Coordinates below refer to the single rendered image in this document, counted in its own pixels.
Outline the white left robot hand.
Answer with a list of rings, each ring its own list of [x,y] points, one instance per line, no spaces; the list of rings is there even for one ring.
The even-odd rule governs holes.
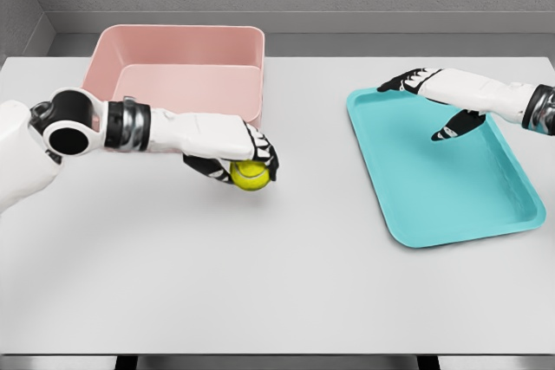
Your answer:
[[[187,114],[185,120],[183,161],[194,171],[235,185],[230,175],[231,163],[253,160],[265,163],[270,182],[277,180],[279,161],[276,149],[256,127],[237,115]]]

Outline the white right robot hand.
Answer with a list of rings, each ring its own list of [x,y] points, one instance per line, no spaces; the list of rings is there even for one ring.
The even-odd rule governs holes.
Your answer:
[[[429,101],[459,108],[432,141],[465,135],[486,121],[486,98],[480,90],[490,81],[483,75],[454,68],[416,68],[384,82],[377,91],[405,91]]]

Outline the yellow tennis ball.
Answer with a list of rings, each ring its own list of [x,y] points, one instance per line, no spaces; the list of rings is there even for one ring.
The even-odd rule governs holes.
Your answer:
[[[270,181],[270,172],[264,162],[233,161],[230,175],[233,184],[244,191],[258,191]]]

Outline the pink basket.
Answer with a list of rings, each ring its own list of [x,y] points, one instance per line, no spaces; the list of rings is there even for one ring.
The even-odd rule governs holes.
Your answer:
[[[82,88],[177,114],[237,114],[260,126],[265,35],[252,26],[119,24],[95,46]]]

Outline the blue tray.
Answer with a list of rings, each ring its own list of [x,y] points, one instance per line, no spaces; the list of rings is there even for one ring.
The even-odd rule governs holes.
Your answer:
[[[545,206],[493,118],[460,138],[431,136],[456,108],[405,92],[352,92],[359,149],[389,233],[427,248],[533,230]]]

